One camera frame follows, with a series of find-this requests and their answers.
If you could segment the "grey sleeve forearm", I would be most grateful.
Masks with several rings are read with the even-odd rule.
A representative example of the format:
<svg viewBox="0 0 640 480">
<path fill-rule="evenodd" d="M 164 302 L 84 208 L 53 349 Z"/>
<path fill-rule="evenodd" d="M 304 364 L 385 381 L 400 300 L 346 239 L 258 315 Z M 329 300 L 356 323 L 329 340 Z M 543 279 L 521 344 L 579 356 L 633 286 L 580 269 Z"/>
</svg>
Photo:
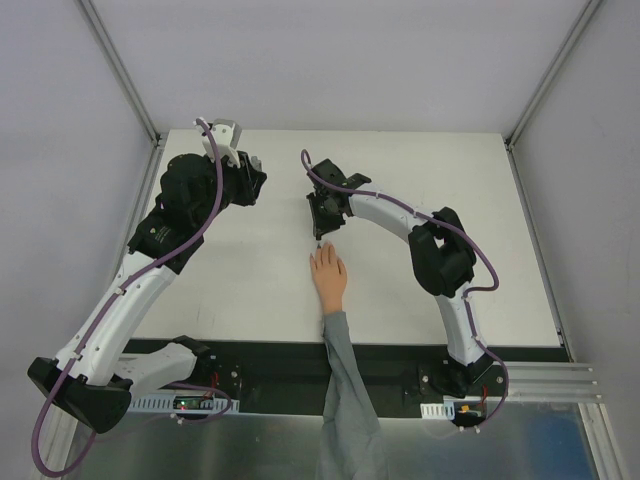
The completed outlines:
<svg viewBox="0 0 640 480">
<path fill-rule="evenodd" d="M 380 423 L 357 366 L 345 312 L 324 316 L 323 338 L 331 375 L 315 477 L 387 479 Z"/>
</svg>

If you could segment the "mannequin hand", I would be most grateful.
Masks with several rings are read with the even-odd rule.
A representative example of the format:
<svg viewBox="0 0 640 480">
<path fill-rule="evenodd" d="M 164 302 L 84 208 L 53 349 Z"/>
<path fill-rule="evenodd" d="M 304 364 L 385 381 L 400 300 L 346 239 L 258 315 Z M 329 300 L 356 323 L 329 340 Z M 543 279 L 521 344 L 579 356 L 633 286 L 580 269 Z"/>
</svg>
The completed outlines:
<svg viewBox="0 0 640 480">
<path fill-rule="evenodd" d="M 329 315 L 342 311 L 347 270 L 332 243 L 325 242 L 316 249 L 310 256 L 310 268 L 322 313 Z"/>
</svg>

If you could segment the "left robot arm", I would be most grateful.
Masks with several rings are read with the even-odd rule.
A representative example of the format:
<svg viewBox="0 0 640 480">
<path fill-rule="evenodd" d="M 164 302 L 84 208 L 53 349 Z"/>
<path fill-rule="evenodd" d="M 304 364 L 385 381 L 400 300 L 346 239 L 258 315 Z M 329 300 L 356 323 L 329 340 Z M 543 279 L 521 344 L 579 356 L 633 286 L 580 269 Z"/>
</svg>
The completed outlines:
<svg viewBox="0 0 640 480">
<path fill-rule="evenodd" d="M 204 387 L 209 350 L 180 336 L 133 361 L 120 356 L 141 320 L 203 244 L 199 230 L 211 211 L 252 206 L 267 179 L 260 160 L 239 154 L 239 166 L 182 154 L 160 178 L 155 205 L 128 243 L 114 281 L 76 336 L 54 358 L 36 358 L 28 376 L 58 408 L 98 434 L 113 429 L 130 404 L 173 382 Z"/>
</svg>

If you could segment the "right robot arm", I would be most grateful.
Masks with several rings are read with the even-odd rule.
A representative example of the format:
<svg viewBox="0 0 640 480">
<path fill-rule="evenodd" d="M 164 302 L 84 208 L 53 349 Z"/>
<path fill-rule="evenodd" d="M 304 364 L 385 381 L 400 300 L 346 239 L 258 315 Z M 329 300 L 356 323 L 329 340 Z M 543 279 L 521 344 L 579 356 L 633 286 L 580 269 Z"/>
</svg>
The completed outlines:
<svg viewBox="0 0 640 480">
<path fill-rule="evenodd" d="M 470 293 L 474 290 L 477 246 L 464 232 L 457 213 L 444 207 L 424 214 L 405 202 L 376 190 L 371 179 L 350 177 L 329 159 L 302 163 L 313 184 L 309 201 L 317 240 L 346 224 L 348 217 L 367 220 L 406 242 L 414 276 L 438 305 L 447 338 L 447 361 L 429 375 L 431 387 L 463 398 L 486 381 L 492 359 L 475 322 Z"/>
</svg>

